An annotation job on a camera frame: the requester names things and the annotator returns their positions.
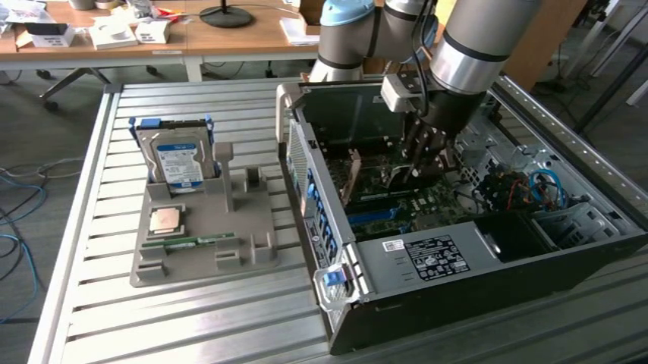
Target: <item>gray carpet floor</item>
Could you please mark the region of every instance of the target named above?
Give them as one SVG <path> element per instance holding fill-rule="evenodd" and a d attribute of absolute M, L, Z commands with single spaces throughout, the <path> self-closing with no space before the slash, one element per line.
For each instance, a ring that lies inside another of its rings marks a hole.
<path fill-rule="evenodd" d="M 570 38 L 563 44 L 562 52 L 564 54 L 575 53 L 586 33 L 586 29 L 571 31 Z M 595 43 L 591 56 L 595 54 L 605 36 L 606 34 Z M 562 114 L 560 116 L 568 124 L 574 124 L 574 121 L 563 111 L 562 104 L 570 103 L 571 113 L 579 118 L 637 53 L 638 47 L 627 45 L 602 76 L 588 81 L 588 89 L 572 86 L 564 93 L 539 96 L 555 113 Z M 300 72 L 309 70 L 305 61 L 276 61 L 273 65 L 274 73 L 281 77 L 297 76 Z M 237 72 L 240 63 L 233 62 L 222 67 L 217 66 L 220 65 L 209 67 L 228 77 Z M 237 78 L 264 78 L 265 69 L 266 62 L 248 62 Z M 182 65 L 160 66 L 158 70 L 160 77 L 148 74 L 144 67 L 106 69 L 103 72 L 117 83 L 186 81 Z M 67 71 L 53 71 L 53 75 L 58 79 L 66 74 Z M 596 117 L 588 137 L 619 168 L 648 189 L 648 148 L 646 147 L 648 97 L 639 102 L 637 107 L 622 103 L 647 78 L 648 64 L 645 64 Z M 55 80 L 42 80 L 34 71 L 25 71 L 15 84 L 0 86 L 0 166 L 5 168 L 23 164 L 41 165 L 61 158 L 81 156 L 86 152 L 103 85 L 94 77 L 85 76 L 70 88 L 53 97 L 53 101 L 61 104 L 61 111 L 51 113 L 43 109 L 38 95 L 54 82 Z M 66 173 L 78 167 L 79 164 L 62 166 L 57 173 Z M 27 166 L 17 172 L 30 171 L 30 168 L 35 168 L 35 166 Z M 39 179 L 30 178 L 21 179 L 21 181 L 41 183 Z M 43 207 L 18 222 L 46 284 L 53 276 L 77 183 L 75 177 L 51 180 L 46 187 L 49 198 Z M 11 187 L 0 182 L 0 207 L 6 210 L 11 209 L 30 193 L 29 189 Z M 6 225 L 0 225 L 0 233 L 10 232 L 11 229 Z M 0 254 L 7 251 L 7 245 L 6 241 L 0 243 Z M 10 264 L 10 259 L 0 259 L 0 274 L 7 271 Z M 23 262 L 9 279 L 0 281 L 0 316 L 21 307 L 31 296 L 31 289 L 31 272 L 27 263 Z M 38 300 L 18 317 L 37 321 L 43 301 L 45 292 L 39 292 Z M 15 364 L 27 361 L 35 332 L 35 322 L 0 325 L 0 363 Z"/>

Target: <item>desk lamp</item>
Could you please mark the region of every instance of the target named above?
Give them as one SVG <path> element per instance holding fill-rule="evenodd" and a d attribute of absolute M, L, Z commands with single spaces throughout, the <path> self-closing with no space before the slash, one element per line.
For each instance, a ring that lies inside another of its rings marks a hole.
<path fill-rule="evenodd" d="M 250 24 L 254 16 L 244 9 L 228 6 L 228 1 L 221 0 L 221 6 L 201 11 L 201 20 L 218 28 L 238 28 Z"/>

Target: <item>aluminum profile table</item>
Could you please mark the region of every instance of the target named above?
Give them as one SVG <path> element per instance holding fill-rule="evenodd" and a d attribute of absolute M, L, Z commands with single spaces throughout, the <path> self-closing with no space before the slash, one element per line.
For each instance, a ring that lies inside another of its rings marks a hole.
<path fill-rule="evenodd" d="M 292 81 L 107 89 L 30 363 L 623 362 L 641 356 L 648 347 L 647 249 L 571 292 L 356 353 L 328 354 L 274 142 L 276 88 Z M 234 142 L 234 173 L 262 165 L 269 176 L 281 265 L 134 288 L 148 169 L 128 119 L 205 114 L 218 123 L 217 139 Z M 534 138 L 515 118 L 504 124 L 516 137 Z"/>

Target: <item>blue cable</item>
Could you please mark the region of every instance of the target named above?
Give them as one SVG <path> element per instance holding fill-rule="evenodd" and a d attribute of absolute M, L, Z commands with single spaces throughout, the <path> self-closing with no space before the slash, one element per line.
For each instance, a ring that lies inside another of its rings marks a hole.
<path fill-rule="evenodd" d="M 531 187 L 532 194 L 534 194 L 534 197 L 536 198 L 536 200 L 543 201 L 540 193 L 534 189 L 534 185 L 536 184 L 536 181 L 534 180 L 535 174 L 547 174 L 555 180 L 556 188 L 559 189 L 559 195 L 560 195 L 560 206 L 566 207 L 566 190 L 563 189 L 563 185 L 560 184 L 559 176 L 550 169 L 539 169 L 539 170 L 530 173 L 530 187 Z"/>
<path fill-rule="evenodd" d="M 30 263 L 30 268 L 31 268 L 31 278 L 34 280 L 34 291 L 31 292 L 31 298 L 30 300 L 21 306 L 19 309 L 17 309 L 11 315 L 9 315 L 6 318 L 0 319 L 0 325 L 5 324 L 14 316 L 17 316 L 37 300 L 37 294 L 39 293 L 39 282 L 37 280 L 37 267 L 34 265 L 34 258 L 31 257 L 31 250 L 27 244 L 14 235 L 10 234 L 0 234 L 0 237 L 6 237 L 7 239 L 13 239 L 21 244 L 21 247 L 23 248 L 25 255 L 27 257 L 27 261 Z"/>
<path fill-rule="evenodd" d="M 45 197 L 47 196 L 47 192 L 45 191 L 43 187 L 37 186 L 35 184 L 21 184 L 21 183 L 13 181 L 11 179 L 9 179 L 7 177 L 5 177 L 2 175 L 0 175 L 0 180 L 5 180 L 13 186 L 33 188 L 33 189 L 41 191 L 41 199 L 39 199 L 39 202 L 34 205 L 34 207 L 25 214 L 22 214 L 18 218 L 14 218 L 11 220 L 9 218 L 6 218 L 6 221 L 0 222 L 0 225 L 7 225 L 11 222 L 17 222 L 22 218 L 27 217 L 43 205 Z"/>

